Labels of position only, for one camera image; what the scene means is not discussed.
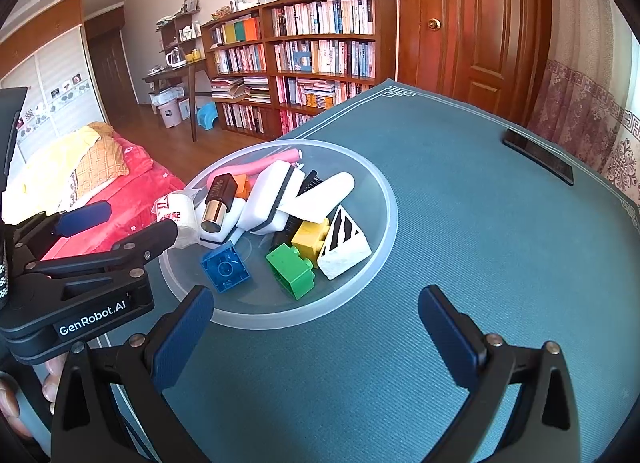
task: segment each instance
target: table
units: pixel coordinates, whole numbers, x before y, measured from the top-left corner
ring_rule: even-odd
[[[565,154],[574,186],[508,149],[500,137],[512,125],[387,81],[287,135],[376,164],[398,200],[398,236],[372,283],[329,315],[277,331],[209,325],[164,395],[212,461],[421,461],[466,398],[417,316],[430,283],[484,332],[557,341],[582,460],[601,454],[640,392],[638,209]],[[158,263],[148,269],[156,309],[111,343],[177,305]],[[495,448],[516,392],[478,458]]]
[[[170,68],[148,75],[143,78],[148,84],[154,83],[154,91],[157,95],[160,92],[160,81],[170,78],[188,78],[189,88],[189,112],[191,115],[191,139],[196,141],[196,128],[198,126],[196,118],[196,71],[206,70],[207,60],[205,58],[199,58],[192,62],[188,62],[184,66],[178,66],[178,68]]]

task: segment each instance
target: yellow toy block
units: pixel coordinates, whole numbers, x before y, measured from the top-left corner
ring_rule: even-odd
[[[328,232],[328,218],[324,218],[322,223],[302,221],[298,232],[291,240],[291,245],[298,249],[300,258],[308,259],[314,263],[314,268],[318,268],[318,253],[320,253],[322,245],[324,245],[324,239]]]

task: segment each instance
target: electric kettle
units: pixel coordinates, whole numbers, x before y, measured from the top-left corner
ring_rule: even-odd
[[[166,54],[166,63],[172,68],[178,68],[178,66],[184,66],[187,64],[187,59],[185,58],[184,52],[180,46],[176,46]]]

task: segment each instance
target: pink tube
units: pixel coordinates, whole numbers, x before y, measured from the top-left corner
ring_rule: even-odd
[[[290,149],[287,151],[282,151],[281,153],[270,154],[269,156],[265,156],[260,160],[255,160],[255,162],[250,162],[248,164],[220,167],[212,171],[211,174],[207,176],[207,187],[210,187],[213,179],[220,174],[226,174],[228,172],[233,175],[246,174],[250,176],[252,174],[261,173],[276,160],[284,160],[285,162],[289,162],[290,164],[292,164],[300,160],[300,158],[302,158],[302,151],[298,149]]]

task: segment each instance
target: pink bedspread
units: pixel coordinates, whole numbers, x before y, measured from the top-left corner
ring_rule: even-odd
[[[122,146],[129,175],[118,176],[89,202],[107,200],[111,204],[110,220],[76,236],[60,239],[45,259],[110,250],[115,242],[156,221],[151,212],[156,199],[184,188],[180,179],[151,159],[142,147],[118,133],[113,133],[113,138]]]

